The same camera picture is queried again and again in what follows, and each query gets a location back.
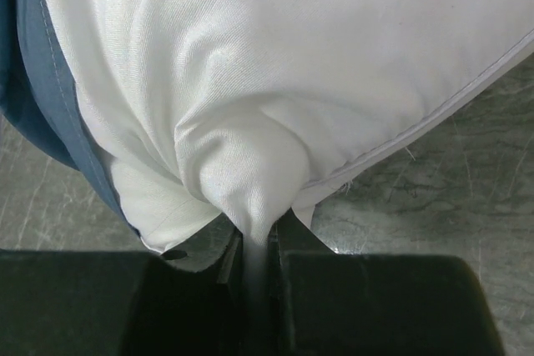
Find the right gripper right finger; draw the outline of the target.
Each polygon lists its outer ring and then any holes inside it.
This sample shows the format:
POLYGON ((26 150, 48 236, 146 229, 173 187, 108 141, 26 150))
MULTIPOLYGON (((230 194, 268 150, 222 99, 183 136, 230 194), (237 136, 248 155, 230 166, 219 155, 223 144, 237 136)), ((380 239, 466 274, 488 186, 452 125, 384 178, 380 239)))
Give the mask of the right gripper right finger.
POLYGON ((338 254, 292 212, 269 238, 283 355, 499 355, 501 336, 462 258, 338 254))

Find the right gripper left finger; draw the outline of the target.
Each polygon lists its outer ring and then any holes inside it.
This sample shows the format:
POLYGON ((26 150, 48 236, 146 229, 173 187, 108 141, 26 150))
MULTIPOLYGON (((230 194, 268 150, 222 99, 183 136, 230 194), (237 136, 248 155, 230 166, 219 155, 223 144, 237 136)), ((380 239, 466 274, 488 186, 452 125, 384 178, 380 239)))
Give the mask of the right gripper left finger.
POLYGON ((193 256, 2 251, 2 354, 238 354, 242 238, 184 270, 193 256))

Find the white pillow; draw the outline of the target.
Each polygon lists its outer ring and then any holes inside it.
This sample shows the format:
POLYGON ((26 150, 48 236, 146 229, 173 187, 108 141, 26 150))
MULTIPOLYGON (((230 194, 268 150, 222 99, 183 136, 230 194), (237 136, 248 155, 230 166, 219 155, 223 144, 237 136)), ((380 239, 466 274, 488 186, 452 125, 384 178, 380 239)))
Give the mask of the white pillow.
POLYGON ((73 78, 71 142, 144 245, 219 215, 266 243, 533 49, 533 0, 42 0, 73 78))

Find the blue cartoon mouse pillowcase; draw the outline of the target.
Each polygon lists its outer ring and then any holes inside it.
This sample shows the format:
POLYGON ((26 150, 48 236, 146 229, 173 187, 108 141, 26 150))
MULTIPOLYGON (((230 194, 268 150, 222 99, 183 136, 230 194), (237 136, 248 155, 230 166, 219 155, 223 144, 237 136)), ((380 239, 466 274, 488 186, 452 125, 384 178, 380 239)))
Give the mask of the blue cartoon mouse pillowcase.
POLYGON ((46 0, 1 0, 1 113, 34 146, 79 171, 123 216, 79 112, 46 0))

